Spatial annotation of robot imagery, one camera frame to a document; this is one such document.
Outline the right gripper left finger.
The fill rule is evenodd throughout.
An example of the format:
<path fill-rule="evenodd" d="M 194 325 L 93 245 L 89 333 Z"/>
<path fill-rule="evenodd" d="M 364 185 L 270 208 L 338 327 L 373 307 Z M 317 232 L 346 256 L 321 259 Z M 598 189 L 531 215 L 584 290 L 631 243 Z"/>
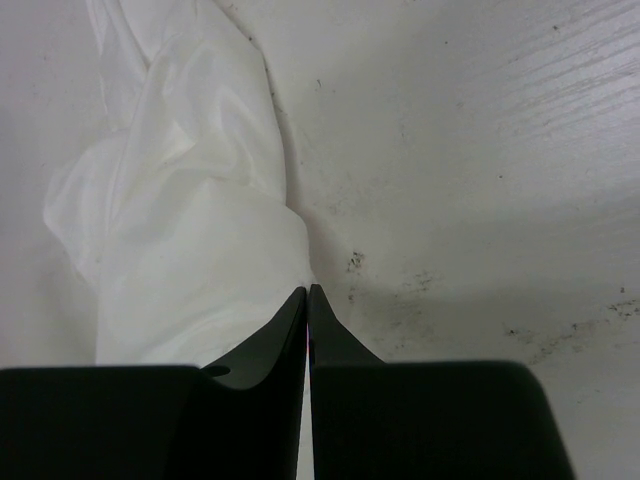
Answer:
<path fill-rule="evenodd" d="M 1 373 L 5 479 L 292 479 L 306 291 L 205 367 Z"/>

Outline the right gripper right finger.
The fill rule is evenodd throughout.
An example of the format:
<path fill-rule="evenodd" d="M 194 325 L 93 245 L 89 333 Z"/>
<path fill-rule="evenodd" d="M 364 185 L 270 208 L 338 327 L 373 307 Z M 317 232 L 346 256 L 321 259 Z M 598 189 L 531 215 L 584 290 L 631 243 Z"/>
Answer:
<path fill-rule="evenodd" d="M 319 479 L 570 479 L 547 397 L 509 361 L 387 363 L 307 306 L 314 473 Z"/>

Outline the white tank top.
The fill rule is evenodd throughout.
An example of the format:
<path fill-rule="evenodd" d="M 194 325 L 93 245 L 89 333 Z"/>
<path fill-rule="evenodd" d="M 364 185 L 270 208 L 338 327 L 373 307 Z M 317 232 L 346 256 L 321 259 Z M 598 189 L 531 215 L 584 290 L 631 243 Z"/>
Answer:
<path fill-rule="evenodd" d="M 99 364 L 203 366 L 310 284 L 260 51 L 211 1 L 91 1 L 110 132 L 44 220 L 97 300 Z"/>

